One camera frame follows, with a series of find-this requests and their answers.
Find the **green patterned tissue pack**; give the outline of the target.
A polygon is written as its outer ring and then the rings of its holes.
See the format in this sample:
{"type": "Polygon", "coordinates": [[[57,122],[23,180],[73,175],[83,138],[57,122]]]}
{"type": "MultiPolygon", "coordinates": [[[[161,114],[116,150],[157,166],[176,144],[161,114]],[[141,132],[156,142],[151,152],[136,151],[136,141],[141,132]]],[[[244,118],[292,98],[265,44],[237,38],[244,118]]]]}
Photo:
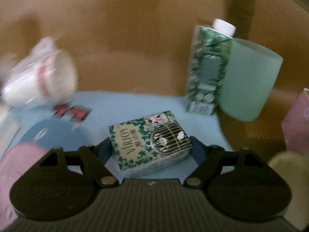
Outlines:
{"type": "Polygon", "coordinates": [[[122,177],[174,165],[189,156],[192,142],[173,112],[165,111],[108,127],[122,177]]]}

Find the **pink tape roll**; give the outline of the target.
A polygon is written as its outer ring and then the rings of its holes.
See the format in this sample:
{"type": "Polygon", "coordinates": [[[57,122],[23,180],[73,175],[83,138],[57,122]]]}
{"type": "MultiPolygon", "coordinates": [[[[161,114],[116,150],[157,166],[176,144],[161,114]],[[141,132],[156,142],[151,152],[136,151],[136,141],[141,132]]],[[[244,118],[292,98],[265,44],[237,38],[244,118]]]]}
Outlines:
{"type": "Polygon", "coordinates": [[[284,215],[297,229],[308,226],[308,154],[284,151],[276,154],[269,166],[283,178],[292,190],[292,201],[284,215]]]}

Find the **blue pink cartoon bedsheet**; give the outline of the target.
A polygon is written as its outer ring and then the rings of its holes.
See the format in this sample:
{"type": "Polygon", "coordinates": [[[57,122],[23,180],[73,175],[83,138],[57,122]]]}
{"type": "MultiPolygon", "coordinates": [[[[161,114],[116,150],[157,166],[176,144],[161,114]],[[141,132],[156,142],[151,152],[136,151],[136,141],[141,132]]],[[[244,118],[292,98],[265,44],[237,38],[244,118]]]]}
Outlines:
{"type": "MultiPolygon", "coordinates": [[[[185,133],[204,145],[230,150],[216,114],[185,111],[184,98],[107,92],[79,92],[65,106],[13,108],[21,129],[6,152],[34,164],[48,151],[61,147],[76,151],[108,140],[108,127],[160,112],[171,111],[185,133]]],[[[8,231],[223,231],[232,220],[216,211],[204,194],[184,186],[185,179],[205,157],[193,147],[182,162],[142,177],[123,179],[117,187],[100,190],[95,201],[80,213],[57,221],[36,221],[19,216],[8,231]]],[[[121,178],[109,145],[98,160],[121,178]]]]}

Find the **white tissue package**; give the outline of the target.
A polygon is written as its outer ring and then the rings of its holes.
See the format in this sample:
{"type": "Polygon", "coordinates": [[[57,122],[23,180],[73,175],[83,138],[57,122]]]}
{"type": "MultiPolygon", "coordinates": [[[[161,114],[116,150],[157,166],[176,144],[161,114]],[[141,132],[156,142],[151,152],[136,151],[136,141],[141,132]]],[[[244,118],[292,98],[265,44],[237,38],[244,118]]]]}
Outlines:
{"type": "Polygon", "coordinates": [[[1,108],[1,159],[21,129],[18,114],[11,109],[1,108]]]}

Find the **pink gold biscuit tin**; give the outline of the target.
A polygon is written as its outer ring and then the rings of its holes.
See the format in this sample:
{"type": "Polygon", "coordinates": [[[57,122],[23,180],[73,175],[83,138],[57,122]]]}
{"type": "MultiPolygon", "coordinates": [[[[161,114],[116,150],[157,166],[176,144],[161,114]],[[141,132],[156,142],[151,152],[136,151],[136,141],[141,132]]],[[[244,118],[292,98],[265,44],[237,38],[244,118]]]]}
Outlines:
{"type": "Polygon", "coordinates": [[[308,154],[308,88],[304,88],[282,121],[286,149],[308,154]]]}

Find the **teal cup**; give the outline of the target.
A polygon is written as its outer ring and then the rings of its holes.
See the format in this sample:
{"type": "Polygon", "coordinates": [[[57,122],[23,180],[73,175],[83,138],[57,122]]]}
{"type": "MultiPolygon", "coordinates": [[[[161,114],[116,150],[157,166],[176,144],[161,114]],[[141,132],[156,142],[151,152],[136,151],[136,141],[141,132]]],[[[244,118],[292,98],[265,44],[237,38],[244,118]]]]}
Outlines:
{"type": "Polygon", "coordinates": [[[248,40],[235,38],[223,80],[219,107],[242,122],[256,120],[279,74],[283,58],[248,40]]]}

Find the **white plastic bag roll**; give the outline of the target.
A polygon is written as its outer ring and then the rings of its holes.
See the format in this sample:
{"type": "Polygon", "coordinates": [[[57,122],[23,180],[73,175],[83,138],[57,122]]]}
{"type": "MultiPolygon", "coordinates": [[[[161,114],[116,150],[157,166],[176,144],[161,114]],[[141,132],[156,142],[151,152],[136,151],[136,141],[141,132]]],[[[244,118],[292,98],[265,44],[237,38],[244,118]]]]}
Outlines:
{"type": "Polygon", "coordinates": [[[45,37],[12,68],[1,97],[11,107],[55,105],[68,102],[77,86],[73,59],[51,37],[45,37]]]}

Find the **green drink carton white cap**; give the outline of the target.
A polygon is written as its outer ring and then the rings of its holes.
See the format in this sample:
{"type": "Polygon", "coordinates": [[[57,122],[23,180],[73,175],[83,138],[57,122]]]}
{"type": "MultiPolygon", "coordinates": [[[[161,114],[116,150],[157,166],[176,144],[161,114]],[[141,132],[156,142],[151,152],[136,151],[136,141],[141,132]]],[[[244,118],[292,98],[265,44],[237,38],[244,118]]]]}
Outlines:
{"type": "Polygon", "coordinates": [[[196,25],[188,62],[186,111],[212,115],[215,111],[236,27],[222,19],[211,26],[196,25]]]}

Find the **brown wooden headboard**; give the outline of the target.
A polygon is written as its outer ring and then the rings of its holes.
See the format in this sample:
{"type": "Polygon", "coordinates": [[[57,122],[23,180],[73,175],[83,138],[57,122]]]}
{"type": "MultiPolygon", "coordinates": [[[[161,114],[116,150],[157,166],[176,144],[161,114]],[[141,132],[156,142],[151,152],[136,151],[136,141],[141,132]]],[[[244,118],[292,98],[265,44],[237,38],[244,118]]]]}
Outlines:
{"type": "Polygon", "coordinates": [[[73,57],[79,89],[184,95],[193,28],[242,33],[255,0],[1,0],[1,53],[44,37],[73,57]]]}

